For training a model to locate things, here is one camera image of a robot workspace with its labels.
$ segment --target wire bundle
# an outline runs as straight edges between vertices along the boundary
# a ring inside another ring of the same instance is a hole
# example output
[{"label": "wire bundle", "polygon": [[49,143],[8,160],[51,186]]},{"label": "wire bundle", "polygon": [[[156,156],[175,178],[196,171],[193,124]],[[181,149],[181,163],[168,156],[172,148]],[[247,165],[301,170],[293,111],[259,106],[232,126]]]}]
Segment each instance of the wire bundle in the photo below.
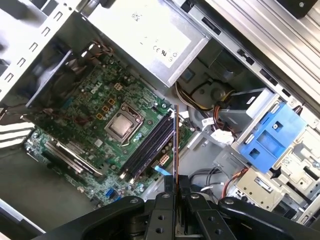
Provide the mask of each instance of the wire bundle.
[{"label": "wire bundle", "polygon": [[231,183],[231,181],[235,181],[237,178],[242,177],[249,169],[248,168],[244,168],[242,169],[240,172],[236,173],[235,175],[232,176],[232,178],[230,178],[224,185],[223,187],[223,191],[222,191],[222,196],[221,198],[225,198],[227,196],[227,191],[228,191],[228,186]]}]

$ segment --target metal bracket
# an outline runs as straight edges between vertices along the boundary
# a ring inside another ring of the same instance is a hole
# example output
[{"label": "metal bracket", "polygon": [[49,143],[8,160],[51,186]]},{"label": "metal bracket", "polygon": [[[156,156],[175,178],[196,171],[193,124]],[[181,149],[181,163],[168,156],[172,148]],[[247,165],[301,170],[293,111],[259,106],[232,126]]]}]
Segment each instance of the metal bracket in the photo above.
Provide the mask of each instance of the metal bracket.
[{"label": "metal bracket", "polygon": [[0,76],[0,101],[4,99],[50,39],[53,38],[68,20],[81,0],[69,0],[67,2],[60,3],[53,10],[41,27],[39,27],[38,32],[34,34],[34,40],[25,46],[25,49],[21,51],[21,55],[17,56]]}]

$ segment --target expansion slot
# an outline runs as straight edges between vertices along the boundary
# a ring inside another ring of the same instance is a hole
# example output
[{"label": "expansion slot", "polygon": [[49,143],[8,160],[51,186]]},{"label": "expansion slot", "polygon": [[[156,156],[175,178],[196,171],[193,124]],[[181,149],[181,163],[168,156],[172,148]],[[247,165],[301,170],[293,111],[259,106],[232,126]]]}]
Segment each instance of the expansion slot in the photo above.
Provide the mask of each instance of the expansion slot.
[{"label": "expansion slot", "polygon": [[168,113],[122,166],[120,177],[130,179],[130,183],[134,183],[164,145],[173,137],[173,134],[173,118],[171,113]]},{"label": "expansion slot", "polygon": [[101,177],[103,174],[99,172],[94,166],[86,162],[83,158],[74,154],[70,149],[59,142],[48,141],[44,146],[55,156],[63,160],[76,173],[81,174],[87,171],[95,177]]}]

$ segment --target printed label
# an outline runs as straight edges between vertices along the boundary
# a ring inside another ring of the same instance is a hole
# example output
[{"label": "printed label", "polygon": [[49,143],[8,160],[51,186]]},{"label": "printed label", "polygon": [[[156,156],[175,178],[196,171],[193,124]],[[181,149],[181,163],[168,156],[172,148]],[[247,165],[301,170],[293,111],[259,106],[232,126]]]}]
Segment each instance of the printed label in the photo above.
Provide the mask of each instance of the printed label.
[{"label": "printed label", "polygon": [[214,124],[215,121],[214,121],[214,118],[213,117],[208,117],[208,118],[205,118],[202,120],[202,125],[205,127],[205,126],[208,126],[208,125],[212,125]]},{"label": "printed label", "polygon": [[255,96],[251,97],[251,98],[249,99],[249,101],[248,101],[246,104],[250,104],[250,103],[252,103],[255,99],[256,99],[256,97],[255,97]]}]

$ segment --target black ram slot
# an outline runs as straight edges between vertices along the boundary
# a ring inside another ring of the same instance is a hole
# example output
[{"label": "black ram slot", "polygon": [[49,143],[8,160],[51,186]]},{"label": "black ram slot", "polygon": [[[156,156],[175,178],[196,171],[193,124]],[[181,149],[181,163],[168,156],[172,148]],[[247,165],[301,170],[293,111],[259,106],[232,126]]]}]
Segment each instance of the black ram slot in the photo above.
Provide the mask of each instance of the black ram slot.
[{"label": "black ram slot", "polygon": [[146,139],[140,144],[140,146],[134,151],[134,153],[130,156],[130,158],[126,161],[126,163],[122,166],[122,172],[126,172],[132,166],[136,164],[136,161],[139,160],[139,156],[146,150],[146,146],[154,141],[154,136],[165,126],[168,121],[169,116],[165,116],[158,125],[151,131],[151,133],[146,137]]},{"label": "black ram slot", "polygon": [[148,167],[148,165],[153,161],[155,156],[161,151],[164,145],[173,137],[173,122],[170,121],[168,128],[163,130],[161,136],[158,137],[157,141],[149,148],[149,151],[143,156],[143,161],[139,162],[131,170],[131,174],[134,176],[134,179],[140,176],[141,173]]},{"label": "black ram slot", "polygon": [[165,144],[166,138],[168,138],[173,131],[173,121],[170,114],[167,114],[157,124],[157,126],[151,131],[146,139],[140,144],[136,151],[130,156],[126,163],[122,166],[120,173],[126,173],[127,176],[135,177],[139,169],[151,162],[157,152],[161,150],[161,145]]}]

